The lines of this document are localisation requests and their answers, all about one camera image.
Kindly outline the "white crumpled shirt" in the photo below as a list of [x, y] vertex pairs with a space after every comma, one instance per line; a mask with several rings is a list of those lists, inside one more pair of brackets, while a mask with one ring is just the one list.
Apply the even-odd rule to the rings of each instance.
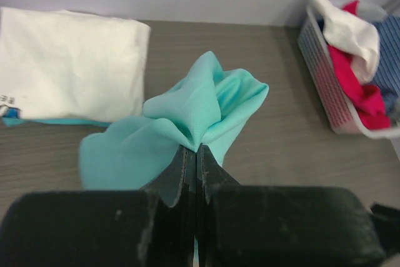
[[361, 84], [370, 82], [379, 65], [380, 38], [371, 23], [339, 9], [330, 0], [309, 0], [324, 19], [323, 35], [330, 46], [352, 55], [351, 69]]

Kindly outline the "right white plastic basket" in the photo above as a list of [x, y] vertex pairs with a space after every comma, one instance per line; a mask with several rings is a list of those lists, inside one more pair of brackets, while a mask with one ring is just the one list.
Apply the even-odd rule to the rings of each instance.
[[306, 19], [297, 42], [332, 130], [337, 134], [362, 134], [371, 139], [398, 138], [399, 126], [369, 130], [362, 124], [356, 108], [343, 93], [336, 79], [327, 43], [318, 25], [320, 19], [317, 6], [309, 0]]

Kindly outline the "blue checkered shirt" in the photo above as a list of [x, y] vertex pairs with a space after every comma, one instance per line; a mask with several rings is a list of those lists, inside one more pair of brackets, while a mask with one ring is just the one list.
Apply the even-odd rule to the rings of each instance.
[[386, 114], [391, 114], [399, 100], [399, 17], [388, 15], [373, 25], [380, 38], [380, 57], [371, 84], [380, 89]]

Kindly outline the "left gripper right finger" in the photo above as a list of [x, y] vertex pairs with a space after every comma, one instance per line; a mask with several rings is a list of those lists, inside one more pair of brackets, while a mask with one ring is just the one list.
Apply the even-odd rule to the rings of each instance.
[[350, 190], [246, 186], [207, 146], [196, 155], [200, 266], [379, 266], [369, 213]]

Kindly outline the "folded white t shirt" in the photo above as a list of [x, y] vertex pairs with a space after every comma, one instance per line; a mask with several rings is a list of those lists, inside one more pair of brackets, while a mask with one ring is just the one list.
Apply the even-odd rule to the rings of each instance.
[[1, 116], [111, 123], [140, 115], [150, 33], [132, 19], [1, 8]]

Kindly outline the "red shirt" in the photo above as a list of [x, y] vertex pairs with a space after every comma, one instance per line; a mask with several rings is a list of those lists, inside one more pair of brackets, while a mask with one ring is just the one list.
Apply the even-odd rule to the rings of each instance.
[[[353, 13], [361, 18], [359, 16], [361, 12], [359, 6], [360, 1], [354, 0], [345, 4], [340, 9]], [[386, 107], [380, 89], [371, 84], [371, 81], [366, 84], [361, 84], [357, 80], [351, 69], [351, 63], [353, 61], [352, 55], [330, 46], [328, 42], [327, 48], [339, 85], [352, 105], [356, 108], [362, 124], [370, 130], [390, 128], [391, 121], [386, 114]]]

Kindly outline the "teal t shirt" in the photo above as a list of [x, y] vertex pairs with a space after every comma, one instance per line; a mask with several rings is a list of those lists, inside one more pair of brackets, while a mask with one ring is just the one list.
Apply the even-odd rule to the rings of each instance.
[[[79, 170], [86, 191], [140, 189], [159, 176], [180, 147], [197, 155], [207, 146], [218, 165], [248, 119], [260, 108], [269, 86], [245, 69], [224, 71], [212, 52], [203, 54], [187, 76], [148, 99], [142, 116], [112, 123], [84, 138]], [[196, 167], [194, 255], [198, 255]]]

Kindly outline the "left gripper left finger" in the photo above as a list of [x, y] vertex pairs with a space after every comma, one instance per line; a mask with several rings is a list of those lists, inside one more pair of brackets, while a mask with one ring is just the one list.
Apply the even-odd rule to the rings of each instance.
[[196, 154], [130, 191], [27, 193], [1, 222], [2, 266], [191, 266]]

